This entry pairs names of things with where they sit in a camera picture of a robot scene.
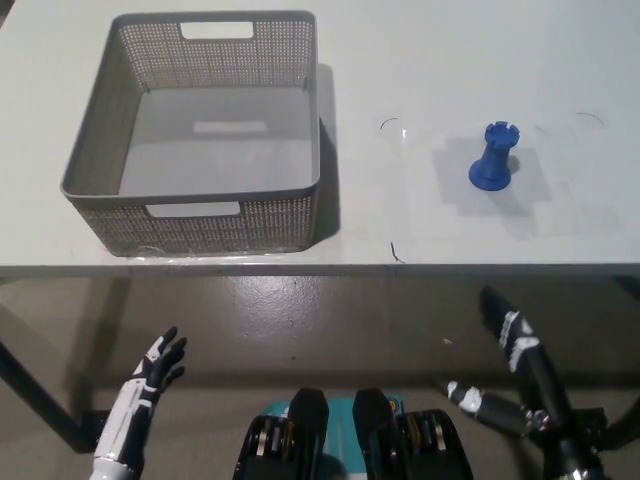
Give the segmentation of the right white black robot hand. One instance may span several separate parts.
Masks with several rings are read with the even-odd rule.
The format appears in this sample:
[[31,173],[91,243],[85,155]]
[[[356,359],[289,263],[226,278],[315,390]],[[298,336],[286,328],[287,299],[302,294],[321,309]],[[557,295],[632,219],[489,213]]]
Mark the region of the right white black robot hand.
[[575,437],[578,428],[566,390],[524,313],[490,286],[481,290],[479,304],[485,327],[519,380],[521,402],[441,378],[435,380],[438,390],[464,413],[501,433],[540,444]]

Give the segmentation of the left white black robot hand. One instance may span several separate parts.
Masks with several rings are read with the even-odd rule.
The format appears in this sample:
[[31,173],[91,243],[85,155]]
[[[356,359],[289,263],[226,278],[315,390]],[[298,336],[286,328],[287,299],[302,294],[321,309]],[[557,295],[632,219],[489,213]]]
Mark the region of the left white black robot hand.
[[93,456],[95,479],[138,479],[155,409],[169,385],[182,376],[187,339],[173,326],[144,354],[119,391]]

